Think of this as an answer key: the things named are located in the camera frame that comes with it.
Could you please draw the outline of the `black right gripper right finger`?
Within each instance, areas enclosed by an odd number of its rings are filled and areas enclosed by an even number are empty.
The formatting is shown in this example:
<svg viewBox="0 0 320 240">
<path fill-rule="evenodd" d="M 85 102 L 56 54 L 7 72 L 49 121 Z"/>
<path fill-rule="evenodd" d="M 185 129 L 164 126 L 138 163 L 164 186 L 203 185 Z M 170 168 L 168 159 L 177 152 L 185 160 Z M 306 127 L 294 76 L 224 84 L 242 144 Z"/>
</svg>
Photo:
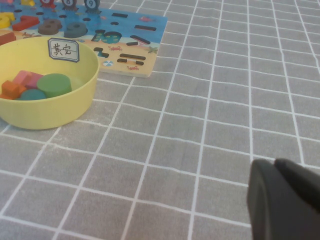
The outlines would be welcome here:
<svg viewBox="0 0 320 240">
<path fill-rule="evenodd" d="M 320 176 L 285 158 L 278 158 L 274 166 L 286 182 L 307 204 L 320 212 Z"/>
</svg>

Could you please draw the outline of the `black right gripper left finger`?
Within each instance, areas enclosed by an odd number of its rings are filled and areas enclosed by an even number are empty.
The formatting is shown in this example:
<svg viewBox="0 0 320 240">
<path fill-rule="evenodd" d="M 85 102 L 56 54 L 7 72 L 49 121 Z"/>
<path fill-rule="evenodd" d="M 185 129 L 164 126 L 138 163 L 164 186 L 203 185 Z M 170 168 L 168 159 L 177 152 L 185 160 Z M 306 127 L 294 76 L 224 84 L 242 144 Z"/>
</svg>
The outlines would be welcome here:
<svg viewBox="0 0 320 240">
<path fill-rule="evenodd" d="M 247 207 L 254 240 L 320 238 L 320 212 L 295 193 L 275 162 L 265 159 L 252 162 Z"/>
</svg>

